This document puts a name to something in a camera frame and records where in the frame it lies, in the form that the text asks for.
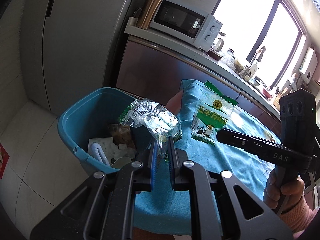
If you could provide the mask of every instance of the plastic container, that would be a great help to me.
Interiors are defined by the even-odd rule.
[[[111,137],[107,124],[118,123],[119,115],[134,99],[115,88],[100,88],[76,102],[60,117],[58,133],[61,140],[79,159],[88,175],[95,171],[118,171],[90,156],[88,142],[90,138]],[[145,150],[152,138],[147,128],[131,128],[131,131],[137,152]]]

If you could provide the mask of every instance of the hand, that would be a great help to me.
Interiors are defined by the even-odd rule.
[[[274,184],[275,182],[276,170],[273,169],[269,174],[266,188],[263,191],[263,201],[268,207],[275,209],[278,206],[281,191],[283,195],[290,196],[284,207],[284,212],[288,212],[299,203],[304,190],[304,182],[298,177],[296,181],[288,182],[287,184],[282,185],[280,189],[276,187]]]

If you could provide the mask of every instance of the copper tumbler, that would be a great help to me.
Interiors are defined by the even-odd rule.
[[[139,16],[136,27],[147,30],[150,22],[162,0],[145,0],[142,13]]]

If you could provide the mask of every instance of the control panel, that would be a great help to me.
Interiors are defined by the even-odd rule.
[[[199,46],[201,49],[205,51],[209,51],[214,39],[218,36],[220,29],[222,27],[222,23],[216,19],[213,19],[212,23],[207,28],[206,35],[203,36],[201,45]]]

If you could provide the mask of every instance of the water heater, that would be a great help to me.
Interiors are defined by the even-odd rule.
[[[318,64],[318,60],[316,57],[316,51],[312,48],[308,48],[306,56],[299,69],[301,73],[301,77],[303,78],[306,84],[309,84],[317,64]]]

